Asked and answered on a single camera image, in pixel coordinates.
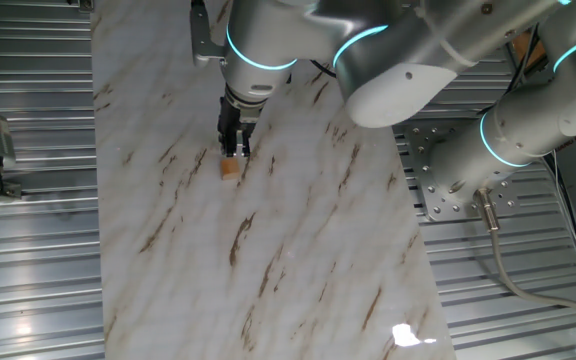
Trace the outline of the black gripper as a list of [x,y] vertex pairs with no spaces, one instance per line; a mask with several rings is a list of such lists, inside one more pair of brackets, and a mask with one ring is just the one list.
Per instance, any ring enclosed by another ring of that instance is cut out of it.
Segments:
[[220,98],[217,129],[223,156],[249,157],[250,137],[261,116],[264,102],[243,102]]

